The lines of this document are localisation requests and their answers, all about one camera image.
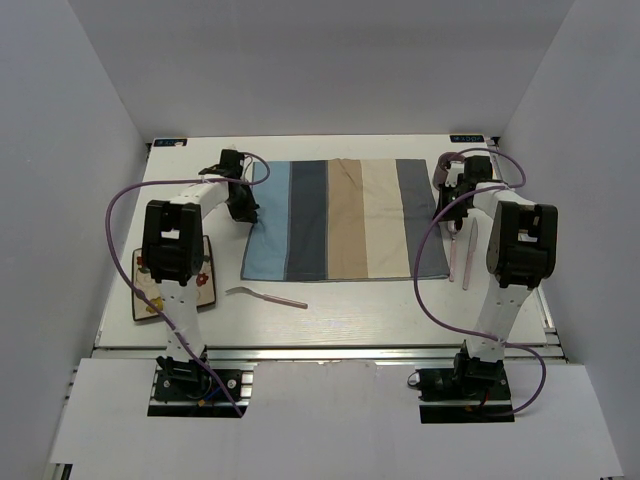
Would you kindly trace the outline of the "pink handled spoon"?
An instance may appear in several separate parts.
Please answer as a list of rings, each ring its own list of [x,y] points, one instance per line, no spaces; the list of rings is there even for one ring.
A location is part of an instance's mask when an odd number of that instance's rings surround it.
[[[455,281],[455,271],[456,271],[456,257],[457,257],[457,235],[458,228],[454,221],[449,221],[447,223],[447,230],[450,236],[450,256],[449,256],[449,276],[448,280],[450,282]]]

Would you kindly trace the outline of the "pink handled knife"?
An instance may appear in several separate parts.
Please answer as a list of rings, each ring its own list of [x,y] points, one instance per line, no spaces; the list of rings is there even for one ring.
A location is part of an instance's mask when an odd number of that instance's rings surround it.
[[[464,291],[467,291],[470,285],[473,259],[474,259],[474,254],[477,248],[478,234],[479,234],[478,222],[476,218],[473,218],[471,223],[471,230],[469,234],[465,270],[464,270],[463,282],[462,282],[462,289]]]

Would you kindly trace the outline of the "purple ceramic mug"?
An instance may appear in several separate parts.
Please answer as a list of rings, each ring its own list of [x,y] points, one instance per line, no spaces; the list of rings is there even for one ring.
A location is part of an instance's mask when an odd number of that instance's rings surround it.
[[[455,187],[458,184],[458,176],[464,173],[464,155],[456,152],[443,153],[437,160],[434,170],[432,185],[436,189],[443,187]]]

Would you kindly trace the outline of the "square floral plate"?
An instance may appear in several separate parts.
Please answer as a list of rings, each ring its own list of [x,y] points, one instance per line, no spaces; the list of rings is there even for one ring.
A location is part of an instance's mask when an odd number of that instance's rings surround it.
[[[200,272],[195,276],[197,290],[197,309],[213,307],[217,303],[215,268],[212,257],[211,242],[208,235],[203,237],[203,264]],[[137,248],[132,252],[132,274],[134,285],[160,310],[163,309],[163,300],[160,290],[151,277],[150,270],[142,260],[142,249]],[[157,313],[141,300],[135,293],[131,294],[132,320],[134,323],[144,322],[157,318]]]

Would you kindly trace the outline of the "striped cloth placemat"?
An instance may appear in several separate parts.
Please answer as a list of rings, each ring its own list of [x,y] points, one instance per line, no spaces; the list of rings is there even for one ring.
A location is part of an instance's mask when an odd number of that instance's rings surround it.
[[[423,159],[278,161],[252,168],[258,222],[241,274],[251,281],[444,279],[436,201]]]

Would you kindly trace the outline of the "pink handled fork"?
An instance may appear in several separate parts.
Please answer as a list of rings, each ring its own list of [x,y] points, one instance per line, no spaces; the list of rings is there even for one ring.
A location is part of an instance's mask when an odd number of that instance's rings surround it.
[[[278,297],[274,295],[260,293],[244,286],[237,286],[237,287],[230,288],[225,291],[225,294],[226,295],[240,295],[240,294],[249,295],[251,297],[254,297],[266,302],[279,304],[287,307],[303,309],[303,310],[306,310],[308,308],[308,304],[305,302],[300,302],[300,301],[296,301],[296,300],[292,300],[284,297]]]

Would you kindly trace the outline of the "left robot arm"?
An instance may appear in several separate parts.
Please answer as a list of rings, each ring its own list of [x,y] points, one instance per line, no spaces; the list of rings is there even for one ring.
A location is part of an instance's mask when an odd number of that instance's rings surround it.
[[[203,359],[205,343],[197,318],[197,277],[204,264],[203,219],[224,205],[232,220],[254,224],[259,205],[245,169],[251,155],[224,149],[201,179],[169,200],[152,200],[145,210],[142,260],[159,287],[167,324],[166,356]]]

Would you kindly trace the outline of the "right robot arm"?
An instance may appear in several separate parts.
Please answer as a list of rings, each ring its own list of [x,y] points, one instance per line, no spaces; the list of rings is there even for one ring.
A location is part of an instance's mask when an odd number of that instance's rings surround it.
[[[488,385],[485,371],[502,365],[504,342],[524,301],[553,273],[558,210],[526,200],[494,179],[488,156],[444,153],[438,158],[432,184],[438,191],[435,216],[452,237],[462,230],[473,208],[492,220],[486,253],[487,294],[473,333],[458,355],[459,368],[451,374],[453,390],[472,399]]]

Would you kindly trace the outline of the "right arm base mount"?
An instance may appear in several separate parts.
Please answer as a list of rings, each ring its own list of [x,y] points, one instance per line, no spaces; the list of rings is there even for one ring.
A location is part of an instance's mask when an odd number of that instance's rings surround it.
[[[512,423],[511,390],[504,363],[484,362],[460,352],[451,368],[422,368],[407,386],[419,393],[425,425]]]

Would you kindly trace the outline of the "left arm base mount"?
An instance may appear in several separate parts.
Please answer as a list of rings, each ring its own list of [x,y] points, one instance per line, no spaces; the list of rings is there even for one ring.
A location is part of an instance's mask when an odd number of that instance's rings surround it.
[[[248,408],[253,365],[214,362],[218,379],[193,360],[178,362],[159,356],[147,408],[149,417],[237,419]]]

